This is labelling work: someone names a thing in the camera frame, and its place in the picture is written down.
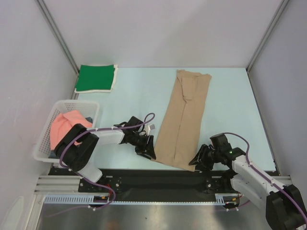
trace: pink cloth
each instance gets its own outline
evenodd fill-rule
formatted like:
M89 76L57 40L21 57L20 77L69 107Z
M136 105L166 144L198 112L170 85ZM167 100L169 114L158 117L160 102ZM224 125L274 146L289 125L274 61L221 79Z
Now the pink cloth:
M59 142L65 137L75 124L91 128L92 123L88 122L78 110L73 110L65 114L59 114L53 121L50 128L50 148L54 150Z

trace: green cloth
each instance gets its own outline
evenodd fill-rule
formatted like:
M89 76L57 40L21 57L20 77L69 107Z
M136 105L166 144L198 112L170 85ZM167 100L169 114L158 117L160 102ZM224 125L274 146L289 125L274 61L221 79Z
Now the green cloth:
M114 79L114 65L85 66L81 65L76 91L111 90Z

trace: gray floor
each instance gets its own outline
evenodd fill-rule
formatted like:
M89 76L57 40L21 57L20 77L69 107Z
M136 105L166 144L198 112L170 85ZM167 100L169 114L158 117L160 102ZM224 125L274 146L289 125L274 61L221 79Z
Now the gray floor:
M270 230L264 212L253 204L225 212L214 206L111 205L103 210L44 205L36 230Z

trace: folded green towel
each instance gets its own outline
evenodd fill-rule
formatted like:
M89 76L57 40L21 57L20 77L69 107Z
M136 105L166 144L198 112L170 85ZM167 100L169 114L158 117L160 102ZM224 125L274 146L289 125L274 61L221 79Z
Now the folded green towel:
M110 92L116 82L117 65L81 65L75 93Z

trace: cable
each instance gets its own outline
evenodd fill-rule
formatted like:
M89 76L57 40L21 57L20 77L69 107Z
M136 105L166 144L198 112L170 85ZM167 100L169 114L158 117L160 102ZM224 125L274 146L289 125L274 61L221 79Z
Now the cable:
M147 119L148 116L150 116L150 115L152 115L153 117L150 118L148 121L146 121L146 119ZM66 146L66 148L65 148L64 151L62 152L61 157L60 157L60 159L59 159L59 164L60 164L60 166L63 167L63 168L65 168L65 169L68 168L67 166L65 166L65 165L63 164L63 158L64 158L64 156L65 156L67 150L70 148L70 146L72 146L72 145L75 143L76 140L78 140L80 137L84 136L85 134L90 133L90 132L95 132L95 131L100 132L100 131L107 131L107 130L123 130L123 129L137 128L137 127L144 126L145 124L148 124L149 122L151 122L151 121L154 119L154 117L155 117L155 114L154 114L154 113L149 113L149 114L146 115L146 117L145 117L143 123L141 123L141 124L139 124L139 125L135 125L135 126L99 128L99 129L95 129L95 128L94 128L94 129L86 130L85 132L79 134L76 138L74 138L74 139ZM112 192L112 194L113 194L112 199L111 199L108 203L106 203L105 205L103 205L103 206L101 206L101 207L98 207L98 208L95 208L95 207L94 207L94 208L93 208L94 211L95 211L95 210L99 210L99 209L103 209L103 208L109 206L109 205L115 200L116 194L115 194L115 191L114 191L111 187L108 187L108 186L105 186L105 185L102 185L102 184L94 183L94 182L88 180L87 178L83 177L83 176L82 176L81 174L79 174L78 172L75 172L75 173L76 173L77 175L81 176L81 177L82 177L85 181L87 181L88 183L90 183L90 184L92 184L92 185L95 185L95 186L102 187L102 188L106 188L106 189L108 189L110 192ZM53 216L56 216L56 215L58 215L58 214L62 214L62 213L64 213L64 212L66 212L66 211L70 211L70 210L73 210L73 209L76 209L76 208L80 208L80 207L87 207L87 206L77 206L77 207L69 208L69 209L64 210L64 211L61 211L61 212L59 212L59 213L52 214L52 215L50 215L50 216L48 216L48 217L53 217Z
M298 205L298 203L293 200L293 198L287 194L280 186L278 186L277 184L274 183L274 181L271 181L265 174L263 174L262 172L260 172L253 164L251 164L249 157L248 157L248 152L249 152L249 142L244 139L242 136L236 134L236 133L230 133L230 132L226 132L223 134L230 134L230 135L234 135L237 136L239 138L241 138L242 140L245 141L245 143L247 144L247 149L246 149L246 161L248 163L248 165L256 172L258 173L261 177L263 177L267 182L269 182L272 186L274 186L275 188L277 188L282 194L284 194L291 202L292 204L297 208L297 210L299 211L299 213L303 216L305 223L307 224L307 217L305 215L305 213L303 212L303 210L301 209L301 207Z

